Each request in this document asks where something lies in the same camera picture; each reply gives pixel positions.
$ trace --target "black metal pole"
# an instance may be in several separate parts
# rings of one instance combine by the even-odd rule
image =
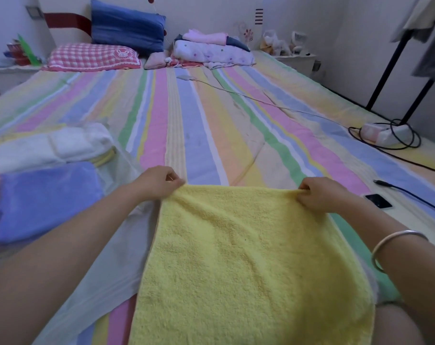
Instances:
[[[381,93],[383,87],[385,86],[385,83],[387,82],[393,68],[395,67],[396,62],[401,56],[401,53],[403,52],[404,48],[406,47],[407,43],[412,37],[412,33],[414,30],[406,30],[403,33],[403,36],[401,37],[400,43],[398,44],[398,47],[396,48],[395,52],[393,53],[392,58],[390,59],[387,68],[382,74],[382,77],[380,78],[379,83],[377,84],[376,89],[374,90],[374,93],[372,94],[371,98],[369,99],[368,104],[366,105],[366,110],[371,110],[374,106],[374,103],[376,102],[377,98],[379,97],[379,94]]]
[[[435,80],[433,80],[433,79],[428,80],[428,82],[425,84],[425,86],[420,91],[416,100],[414,100],[414,103],[412,103],[412,105],[409,108],[409,110],[407,111],[406,115],[404,115],[404,117],[402,118],[401,122],[399,123],[399,126],[405,125],[409,121],[411,116],[414,114],[414,111],[416,111],[416,109],[419,106],[419,104],[421,103],[422,99],[425,97],[425,95],[428,93],[428,91],[430,90],[430,88],[433,86],[434,83],[435,83]]]

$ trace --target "pink checkered pillow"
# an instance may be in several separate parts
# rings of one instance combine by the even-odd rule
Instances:
[[[48,60],[48,71],[101,71],[140,69],[137,52],[125,46],[66,44],[53,50]]]

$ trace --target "white wall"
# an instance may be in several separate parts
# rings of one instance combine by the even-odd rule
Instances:
[[[366,105],[397,47],[397,43],[389,42],[390,38],[414,1],[349,0],[324,85]],[[428,44],[409,41],[374,111],[389,119],[404,116],[427,82],[411,76],[427,47]],[[435,85],[409,122],[435,142]]]
[[[264,29],[291,40],[293,30],[308,34],[306,47],[324,62],[331,57],[349,0],[263,0]]]
[[[44,20],[32,20],[24,7],[38,5],[37,0],[0,0],[0,65],[7,43],[21,34],[35,55],[47,57],[54,48],[53,38]]]

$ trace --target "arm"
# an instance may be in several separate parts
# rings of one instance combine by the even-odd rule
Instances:
[[[369,200],[352,194],[334,180],[305,178],[299,188],[310,190],[299,195],[299,202],[316,211],[341,215],[371,251],[393,232],[407,230]],[[435,326],[435,246],[424,238],[404,235],[385,244],[376,259],[404,302]]]
[[[0,344],[32,343],[128,214],[183,184],[170,167],[149,168],[6,261],[0,267]]]

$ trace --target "green object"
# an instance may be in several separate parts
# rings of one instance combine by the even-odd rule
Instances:
[[[23,48],[23,51],[26,55],[26,57],[30,60],[31,65],[35,67],[39,67],[42,65],[40,61],[37,59],[37,57],[32,53],[31,47],[28,45],[28,43],[22,38],[20,34],[18,34],[19,43],[21,44],[21,47]]]

